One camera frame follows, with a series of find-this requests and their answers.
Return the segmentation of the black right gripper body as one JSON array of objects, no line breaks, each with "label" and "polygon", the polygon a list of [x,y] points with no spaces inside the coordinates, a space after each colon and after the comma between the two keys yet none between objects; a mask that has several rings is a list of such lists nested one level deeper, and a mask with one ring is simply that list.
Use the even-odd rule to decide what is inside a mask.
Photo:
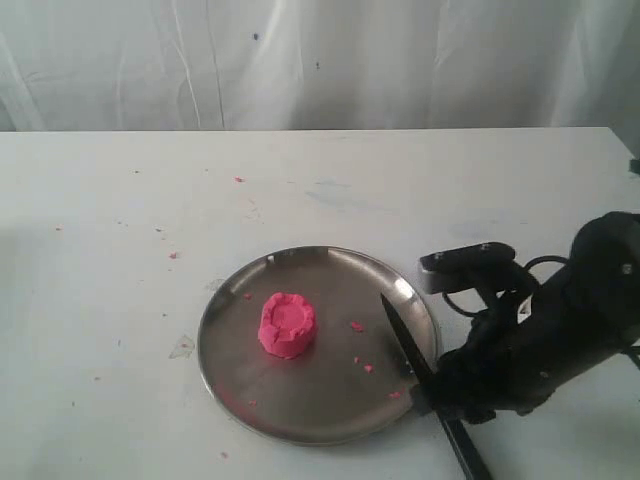
[{"label": "black right gripper body", "polygon": [[540,341],[542,333],[555,331],[560,297],[535,294],[531,316],[522,323],[517,322],[519,305],[511,294],[492,295],[472,319],[466,343],[438,361],[429,394],[448,417],[479,424],[499,410],[525,416],[559,388]]}]

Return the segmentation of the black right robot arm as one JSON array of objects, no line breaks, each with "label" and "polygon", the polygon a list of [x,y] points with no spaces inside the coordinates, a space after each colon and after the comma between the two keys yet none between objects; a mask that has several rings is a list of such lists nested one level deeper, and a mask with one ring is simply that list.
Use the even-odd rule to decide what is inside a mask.
[{"label": "black right robot arm", "polygon": [[424,256],[430,294],[473,289],[466,342],[440,357],[427,389],[451,417],[484,423],[499,410],[526,415],[562,385],[639,339],[639,217],[611,212],[577,233],[546,281],[512,247],[488,242]]}]

